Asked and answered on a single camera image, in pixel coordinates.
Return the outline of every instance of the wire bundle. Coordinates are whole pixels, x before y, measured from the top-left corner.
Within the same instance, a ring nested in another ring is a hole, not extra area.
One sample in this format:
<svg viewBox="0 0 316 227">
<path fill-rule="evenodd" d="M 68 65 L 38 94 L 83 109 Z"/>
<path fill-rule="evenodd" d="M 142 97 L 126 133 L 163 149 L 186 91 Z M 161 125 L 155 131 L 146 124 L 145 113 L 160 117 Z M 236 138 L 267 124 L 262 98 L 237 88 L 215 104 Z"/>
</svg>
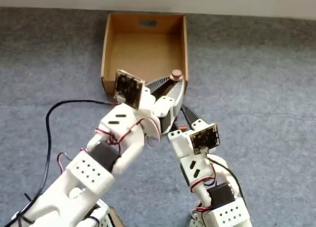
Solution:
<svg viewBox="0 0 316 227">
<path fill-rule="evenodd" d="M 126 138 L 126 137 L 131 133 L 133 127 L 135 127 L 136 125 L 139 125 L 139 124 L 141 125 L 141 122 L 142 122 L 143 120 L 145 120 L 145 119 L 149 120 L 149 121 L 154 125 L 154 127 L 155 127 L 155 129 L 156 129 L 156 132 L 157 132 L 157 134 L 158 134 L 158 139 L 159 139 L 159 141 L 161 141 L 161 133 L 160 133 L 159 127 L 158 127 L 158 125 L 156 124 L 156 122 L 155 122 L 152 118 L 150 118 L 150 117 L 143 117 L 143 118 L 137 120 L 119 139 L 117 139 L 117 138 L 114 136 L 114 134 L 113 134 L 112 132 L 106 132 L 106 131 L 104 131 L 104 130 L 102 130 L 102 129 L 100 129 L 100 128 L 96 128 L 95 131 L 96 131 L 96 132 L 101 132 L 101 133 L 103 133 L 103 134 L 108 135 L 109 138 L 108 138 L 108 140 L 107 140 L 107 143 L 108 143 L 109 145 L 118 145 L 118 151 L 119 151 L 119 153 L 121 154 L 120 143 L 124 140 L 124 138 Z"/>
</svg>

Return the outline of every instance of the red wire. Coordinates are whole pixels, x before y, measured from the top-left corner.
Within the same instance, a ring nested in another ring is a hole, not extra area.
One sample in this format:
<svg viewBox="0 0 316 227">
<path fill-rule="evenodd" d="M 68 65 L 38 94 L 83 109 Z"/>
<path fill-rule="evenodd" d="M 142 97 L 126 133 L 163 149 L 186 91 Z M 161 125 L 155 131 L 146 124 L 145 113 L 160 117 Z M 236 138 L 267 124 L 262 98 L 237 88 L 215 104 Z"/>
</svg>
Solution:
<svg viewBox="0 0 316 227">
<path fill-rule="evenodd" d="M 62 153 L 59 153 L 58 155 L 57 155 L 57 164 L 58 164 L 58 166 L 59 166 L 59 168 L 60 168 L 60 173 L 63 173 L 64 172 L 64 168 L 63 168 L 63 165 L 61 164 L 61 162 L 60 162 L 60 156 L 62 155 Z"/>
<path fill-rule="evenodd" d="M 110 144 L 110 145 L 118 145 L 119 153 L 121 153 L 121 147 L 120 147 L 121 141 L 122 141 L 125 137 L 127 137 L 127 136 L 130 134 L 130 132 L 131 132 L 131 130 L 132 130 L 132 128 L 133 128 L 134 126 L 140 124 L 141 121 L 143 121 L 143 120 L 145 120 L 145 119 L 149 119 L 149 120 L 155 125 L 155 128 L 156 128 L 157 132 L 159 133 L 159 140 L 161 140 L 161 133 L 160 133 L 160 131 L 159 131 L 158 125 L 157 125 L 157 124 L 155 123 L 155 121 L 154 121 L 152 118 L 150 118 L 150 117 L 144 117 L 144 118 L 139 119 L 139 120 L 138 120 L 136 123 L 134 123 L 134 125 L 131 126 L 131 127 L 128 129 L 128 131 L 125 132 L 118 140 L 115 138 L 114 134 L 111 133 L 111 132 L 106 132 L 106 131 L 104 131 L 104 130 L 102 130 L 102 129 L 100 129 L 100 128 L 96 128 L 95 131 L 101 132 L 101 133 L 104 133 L 104 134 L 108 135 L 108 136 L 109 136 L 109 144 Z"/>
<path fill-rule="evenodd" d="M 191 185 L 191 192 L 192 192 L 192 189 L 198 185 L 199 183 L 202 183 L 204 181 L 207 181 L 207 180 L 210 180 L 210 179 L 213 179 L 213 182 L 215 182 L 215 178 L 212 177 L 212 176 L 205 176 L 203 178 L 200 178 L 199 180 L 196 180 L 192 185 Z"/>
<path fill-rule="evenodd" d="M 215 172 L 215 169 L 214 169 L 214 165 L 213 165 L 213 163 L 211 163 L 210 165 L 211 165 L 213 173 L 214 173 L 214 179 L 213 179 L 213 182 L 211 182 L 210 184 L 205 184 L 206 186 L 212 186 L 212 185 L 214 185 L 214 183 L 215 183 L 215 185 L 217 185 L 216 172 Z"/>
</svg>

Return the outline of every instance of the open cardboard box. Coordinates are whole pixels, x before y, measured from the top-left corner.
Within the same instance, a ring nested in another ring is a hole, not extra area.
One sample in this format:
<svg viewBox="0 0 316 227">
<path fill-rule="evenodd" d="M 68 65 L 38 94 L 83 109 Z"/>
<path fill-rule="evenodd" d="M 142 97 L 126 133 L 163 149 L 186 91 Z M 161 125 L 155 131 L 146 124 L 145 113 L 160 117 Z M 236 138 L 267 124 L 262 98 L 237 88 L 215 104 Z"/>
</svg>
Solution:
<svg viewBox="0 0 316 227">
<path fill-rule="evenodd" d="M 185 16 L 111 13 L 103 48 L 103 87 L 113 94 L 118 69 L 146 82 L 179 69 L 188 82 L 187 54 Z"/>
</svg>

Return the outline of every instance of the white wall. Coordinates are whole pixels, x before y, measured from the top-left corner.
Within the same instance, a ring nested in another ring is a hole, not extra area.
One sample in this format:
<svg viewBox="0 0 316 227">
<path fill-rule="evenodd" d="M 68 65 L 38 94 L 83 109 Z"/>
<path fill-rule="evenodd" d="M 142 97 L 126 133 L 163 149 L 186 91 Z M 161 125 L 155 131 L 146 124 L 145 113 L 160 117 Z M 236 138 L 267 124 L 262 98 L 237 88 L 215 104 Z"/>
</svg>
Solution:
<svg viewBox="0 0 316 227">
<path fill-rule="evenodd" d="M 166 11 L 316 19 L 316 0 L 0 0 L 0 6 Z"/>
</svg>

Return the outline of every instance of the circuit board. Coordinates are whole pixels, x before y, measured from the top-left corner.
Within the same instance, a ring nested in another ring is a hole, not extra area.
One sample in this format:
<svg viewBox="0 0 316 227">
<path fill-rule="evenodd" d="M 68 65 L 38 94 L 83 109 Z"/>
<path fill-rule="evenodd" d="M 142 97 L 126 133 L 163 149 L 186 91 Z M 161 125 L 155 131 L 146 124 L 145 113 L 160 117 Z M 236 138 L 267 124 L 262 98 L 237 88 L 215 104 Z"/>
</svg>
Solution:
<svg viewBox="0 0 316 227">
<path fill-rule="evenodd" d="M 208 150 L 219 146 L 220 140 L 217 124 L 213 123 L 209 127 L 190 135 L 194 154 L 207 153 Z"/>
<path fill-rule="evenodd" d="M 144 83 L 143 80 L 123 70 L 118 70 L 115 80 L 114 98 L 118 101 L 124 101 L 125 104 L 137 110 Z"/>
</svg>

